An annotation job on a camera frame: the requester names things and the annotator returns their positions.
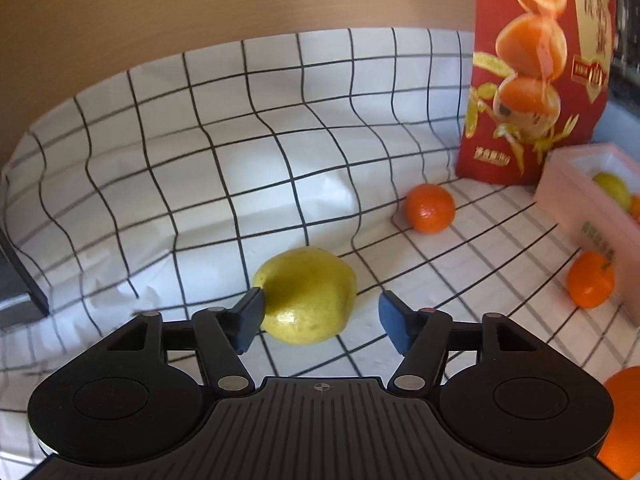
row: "green fruit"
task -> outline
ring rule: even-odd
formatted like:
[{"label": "green fruit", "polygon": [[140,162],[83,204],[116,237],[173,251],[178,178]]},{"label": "green fruit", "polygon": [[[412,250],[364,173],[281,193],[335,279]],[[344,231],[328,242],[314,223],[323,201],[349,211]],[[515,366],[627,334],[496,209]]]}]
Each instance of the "green fruit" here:
[{"label": "green fruit", "polygon": [[262,328],[296,345],[319,343],[339,334],[356,298],[351,267],[315,247],[274,256],[255,273],[253,285],[264,292]]},{"label": "green fruit", "polygon": [[593,177],[593,181],[618,202],[623,210],[628,212],[631,209],[631,193],[620,177],[609,171],[601,171]]}]

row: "ribbed black surface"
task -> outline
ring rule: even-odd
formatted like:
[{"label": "ribbed black surface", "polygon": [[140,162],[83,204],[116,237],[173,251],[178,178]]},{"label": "ribbed black surface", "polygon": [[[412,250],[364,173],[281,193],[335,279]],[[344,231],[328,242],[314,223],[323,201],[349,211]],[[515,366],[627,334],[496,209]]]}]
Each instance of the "ribbed black surface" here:
[{"label": "ribbed black surface", "polygon": [[186,444],[146,463],[90,468],[52,457],[31,480],[614,480],[597,461],[525,468],[457,443],[419,399],[376,379],[269,378],[221,401]]}]

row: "pink basket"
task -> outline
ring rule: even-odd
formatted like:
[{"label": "pink basket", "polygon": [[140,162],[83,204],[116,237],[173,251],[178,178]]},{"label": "pink basket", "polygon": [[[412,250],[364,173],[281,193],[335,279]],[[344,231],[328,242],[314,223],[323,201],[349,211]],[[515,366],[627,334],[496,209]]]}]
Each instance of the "pink basket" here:
[{"label": "pink basket", "polygon": [[614,144],[590,144],[549,155],[536,201],[580,247],[612,258],[616,295],[640,326],[640,226],[592,182],[599,171],[615,173],[640,193],[640,164]]}]

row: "red package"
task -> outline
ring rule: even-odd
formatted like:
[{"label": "red package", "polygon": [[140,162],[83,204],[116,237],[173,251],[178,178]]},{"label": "red package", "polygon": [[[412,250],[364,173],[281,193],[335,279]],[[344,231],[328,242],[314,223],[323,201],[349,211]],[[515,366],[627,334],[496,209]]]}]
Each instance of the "red package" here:
[{"label": "red package", "polygon": [[535,184],[546,154],[582,144],[607,102],[616,0],[477,0],[456,173]]}]

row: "white checkered cloth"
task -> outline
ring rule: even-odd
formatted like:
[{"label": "white checkered cloth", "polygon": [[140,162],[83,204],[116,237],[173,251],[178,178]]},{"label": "white checkered cloth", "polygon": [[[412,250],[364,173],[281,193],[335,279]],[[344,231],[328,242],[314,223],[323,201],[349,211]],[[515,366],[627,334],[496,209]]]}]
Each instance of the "white checkered cloth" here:
[{"label": "white checkered cloth", "polygon": [[[229,43],[118,74],[22,138],[0,189],[2,226],[52,315],[0,336],[0,478],[42,458],[26,419],[39,381],[140,311],[164,320],[233,305],[269,257],[310,244],[358,279],[338,337],[292,348],[261,333],[243,363],[266,375],[381,376],[401,360],[382,288],[456,320],[512,317],[600,380],[640,364],[620,306],[577,310],[577,248],[530,190],[455,177],[473,36],[354,29]],[[456,200],[437,235],[399,208],[428,181]],[[200,380],[192,352],[170,356]],[[450,356],[447,377],[473,364]]]}]

